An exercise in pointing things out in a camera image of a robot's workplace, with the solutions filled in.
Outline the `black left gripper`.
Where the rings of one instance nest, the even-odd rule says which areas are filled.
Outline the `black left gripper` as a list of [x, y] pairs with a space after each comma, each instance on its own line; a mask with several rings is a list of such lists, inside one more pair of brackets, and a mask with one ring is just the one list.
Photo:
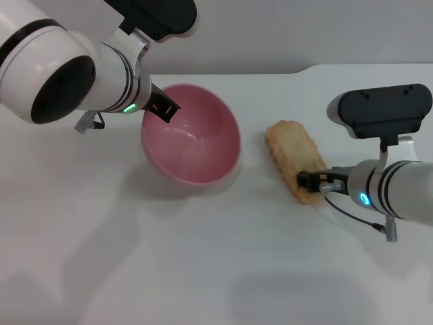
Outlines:
[[164, 122], [169, 123], [179, 109], [180, 106], [177, 103], [152, 83], [150, 97], [145, 105], [145, 110], [149, 110]]

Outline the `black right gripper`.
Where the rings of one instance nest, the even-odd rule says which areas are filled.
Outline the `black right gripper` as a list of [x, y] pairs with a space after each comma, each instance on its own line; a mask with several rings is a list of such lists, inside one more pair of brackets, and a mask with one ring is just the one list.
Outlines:
[[321, 184], [328, 182], [333, 185], [332, 192], [348, 195], [348, 178], [353, 169], [354, 166], [332, 167], [326, 174], [301, 171], [296, 176], [297, 184], [307, 192], [320, 192]]

